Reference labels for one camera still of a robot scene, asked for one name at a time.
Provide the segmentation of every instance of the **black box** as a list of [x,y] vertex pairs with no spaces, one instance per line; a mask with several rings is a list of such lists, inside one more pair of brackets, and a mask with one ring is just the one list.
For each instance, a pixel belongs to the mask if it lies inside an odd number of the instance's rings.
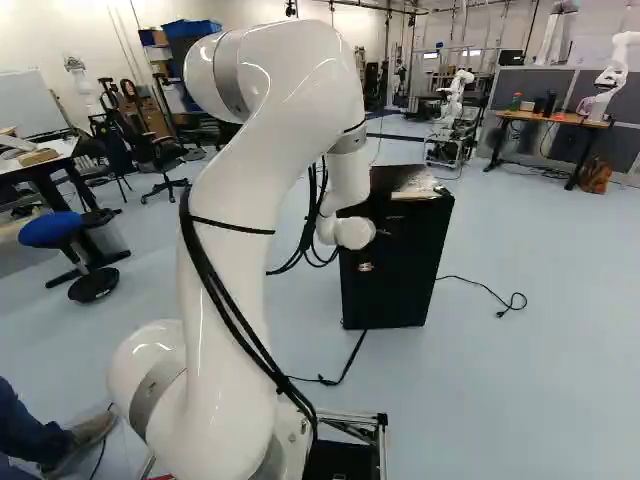
[[425,187],[422,165],[371,169],[371,195],[338,212],[376,225],[361,251],[340,248],[342,317],[346,329],[423,326],[447,235],[454,198]]

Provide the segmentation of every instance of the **black chair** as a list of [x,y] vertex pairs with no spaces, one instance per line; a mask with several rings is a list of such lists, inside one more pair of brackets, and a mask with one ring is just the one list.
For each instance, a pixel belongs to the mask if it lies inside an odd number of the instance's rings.
[[169,191],[169,201],[175,203],[174,187],[188,187],[190,183],[187,178],[171,180],[167,176],[167,172],[180,166],[181,163],[185,163],[182,157],[187,153],[187,149],[176,142],[173,137],[156,138],[155,132],[136,130],[117,110],[107,112],[107,116],[110,121],[118,125],[120,134],[131,146],[133,158],[138,163],[138,170],[142,173],[162,175],[163,182],[155,184],[151,192],[140,198],[142,204],[146,205],[149,197],[164,190]]
[[140,171],[143,173],[160,173],[163,178],[163,182],[156,183],[149,193],[140,198],[140,202],[146,205],[147,198],[168,190],[169,201],[175,203],[174,187],[188,187],[191,184],[187,178],[171,180],[167,176],[167,172],[184,163],[182,157],[187,153],[187,150],[176,143],[173,137],[155,138],[154,132],[143,133],[134,145],[134,149]]
[[[127,203],[127,197],[124,194],[122,188],[122,182],[129,188],[129,191],[133,191],[129,182],[125,178],[125,175],[135,171],[132,161],[131,150],[127,147],[126,142],[120,135],[119,127],[113,124],[108,118],[107,114],[92,115],[89,117],[89,124],[91,126],[91,133],[93,136],[85,132],[84,136],[81,136],[81,141],[76,147],[78,155],[86,155],[91,158],[99,159],[105,157],[109,163],[109,174],[112,174],[120,189],[120,195],[122,200]],[[101,172],[87,173],[83,175],[88,181],[93,181],[91,186],[98,186],[107,181],[100,175]]]

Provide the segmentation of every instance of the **robotic arm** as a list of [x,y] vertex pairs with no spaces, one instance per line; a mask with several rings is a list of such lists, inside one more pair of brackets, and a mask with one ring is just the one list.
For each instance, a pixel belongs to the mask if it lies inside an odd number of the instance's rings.
[[[282,462],[289,442],[278,432],[286,419],[259,362],[270,351],[266,258],[285,194],[325,152],[332,191],[320,209],[320,238],[362,248],[375,234],[367,219],[335,217],[369,195],[353,53],[323,22],[278,22],[200,39],[186,57],[185,81],[207,112],[244,125],[182,199],[182,321],[155,321],[126,339],[108,387],[120,413],[181,480],[299,480],[300,469]],[[263,346],[257,360],[241,347],[251,335],[238,337],[229,326],[240,319]]]
[[444,124],[447,129],[453,128],[454,121],[462,112],[462,96],[464,95],[465,85],[472,83],[475,76],[466,70],[458,70],[451,81],[449,88],[438,88],[437,92],[444,92],[447,95],[447,101],[443,103],[441,115],[438,119],[439,124]]
[[588,115],[591,121],[602,121],[613,96],[627,83],[629,65],[627,63],[628,47],[640,45],[640,32],[624,32],[613,36],[613,56],[609,65],[595,81],[595,86],[603,90],[595,97],[587,97],[578,105],[578,113]]

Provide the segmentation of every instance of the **sneaker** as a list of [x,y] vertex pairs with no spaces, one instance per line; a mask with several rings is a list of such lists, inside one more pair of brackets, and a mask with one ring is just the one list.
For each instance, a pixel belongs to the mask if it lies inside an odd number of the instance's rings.
[[40,465],[42,477],[55,480],[68,473],[71,467],[77,465],[95,446],[113,429],[118,418],[112,412],[106,411],[89,420],[70,428],[73,442],[67,454],[56,464]]

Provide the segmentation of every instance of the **stool base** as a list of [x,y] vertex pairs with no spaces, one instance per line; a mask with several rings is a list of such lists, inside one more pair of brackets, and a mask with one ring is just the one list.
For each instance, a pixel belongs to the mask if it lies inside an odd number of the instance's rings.
[[120,272],[111,267],[100,268],[83,275],[69,287],[69,300],[78,303],[91,303],[109,295],[120,280]]

